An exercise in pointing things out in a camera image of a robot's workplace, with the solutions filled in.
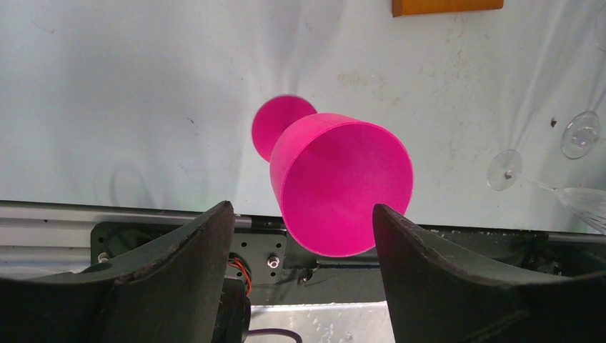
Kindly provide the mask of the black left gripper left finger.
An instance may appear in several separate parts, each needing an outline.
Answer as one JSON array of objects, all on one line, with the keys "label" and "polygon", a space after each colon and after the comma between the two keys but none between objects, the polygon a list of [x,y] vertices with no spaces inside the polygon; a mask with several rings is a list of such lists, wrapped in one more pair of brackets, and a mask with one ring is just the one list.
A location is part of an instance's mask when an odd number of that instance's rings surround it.
[{"label": "black left gripper left finger", "polygon": [[1,280],[3,342],[210,342],[234,232],[222,201],[82,272]]}]

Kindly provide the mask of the clear wine glass upright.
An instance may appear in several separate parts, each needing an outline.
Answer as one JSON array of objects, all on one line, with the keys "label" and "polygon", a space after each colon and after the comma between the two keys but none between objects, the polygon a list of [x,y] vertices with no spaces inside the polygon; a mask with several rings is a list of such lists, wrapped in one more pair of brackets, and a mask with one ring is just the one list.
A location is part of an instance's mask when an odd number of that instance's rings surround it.
[{"label": "clear wine glass upright", "polygon": [[602,127],[594,111],[584,111],[565,127],[560,140],[562,154],[571,160],[589,154],[600,140]]}]

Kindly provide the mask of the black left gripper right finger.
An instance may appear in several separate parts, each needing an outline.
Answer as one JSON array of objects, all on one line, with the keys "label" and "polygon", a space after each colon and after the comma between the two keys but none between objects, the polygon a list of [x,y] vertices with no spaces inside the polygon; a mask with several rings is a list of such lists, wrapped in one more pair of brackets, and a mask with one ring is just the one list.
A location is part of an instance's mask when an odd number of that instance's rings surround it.
[{"label": "black left gripper right finger", "polygon": [[373,228],[396,342],[603,342],[605,238],[435,232],[378,204]]}]

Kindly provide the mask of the pink wine glass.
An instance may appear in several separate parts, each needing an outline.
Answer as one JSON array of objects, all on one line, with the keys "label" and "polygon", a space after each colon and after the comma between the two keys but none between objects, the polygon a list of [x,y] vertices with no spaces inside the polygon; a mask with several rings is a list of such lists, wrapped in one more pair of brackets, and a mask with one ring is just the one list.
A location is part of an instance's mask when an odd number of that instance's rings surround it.
[{"label": "pink wine glass", "polygon": [[276,96],[252,124],[257,153],[293,239],[325,257],[373,249],[372,212],[385,204],[404,214],[414,189],[412,159],[389,130],[306,99]]}]

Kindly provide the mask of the gold rack wooden base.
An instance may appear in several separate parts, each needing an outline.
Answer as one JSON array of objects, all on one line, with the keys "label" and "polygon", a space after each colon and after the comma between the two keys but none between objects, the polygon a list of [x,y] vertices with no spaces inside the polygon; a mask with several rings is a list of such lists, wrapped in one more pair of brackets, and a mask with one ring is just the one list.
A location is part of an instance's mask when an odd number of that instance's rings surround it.
[{"label": "gold rack wooden base", "polygon": [[419,16],[498,10],[504,0],[392,0],[392,16]]}]

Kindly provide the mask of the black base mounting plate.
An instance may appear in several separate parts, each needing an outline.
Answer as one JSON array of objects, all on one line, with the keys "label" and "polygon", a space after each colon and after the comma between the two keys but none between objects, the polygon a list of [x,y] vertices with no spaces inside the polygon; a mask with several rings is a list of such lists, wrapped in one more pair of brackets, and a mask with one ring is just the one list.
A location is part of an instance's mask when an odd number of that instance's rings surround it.
[{"label": "black base mounting plate", "polygon": [[[427,226],[427,231],[498,262],[572,277],[605,268],[601,234]],[[330,258],[295,242],[279,220],[234,230],[226,270],[252,287],[254,305],[380,302],[385,298],[375,250]]]}]

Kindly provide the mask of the clear wine glass lying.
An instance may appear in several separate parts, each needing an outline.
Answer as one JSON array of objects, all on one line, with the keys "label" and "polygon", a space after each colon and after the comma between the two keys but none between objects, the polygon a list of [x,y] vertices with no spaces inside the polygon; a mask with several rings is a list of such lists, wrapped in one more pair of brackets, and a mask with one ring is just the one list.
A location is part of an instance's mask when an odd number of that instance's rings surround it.
[{"label": "clear wine glass lying", "polygon": [[573,216],[605,234],[605,191],[584,187],[552,187],[522,175],[522,156],[517,150],[501,151],[487,168],[487,184],[495,191],[510,188],[522,180],[554,195]]}]

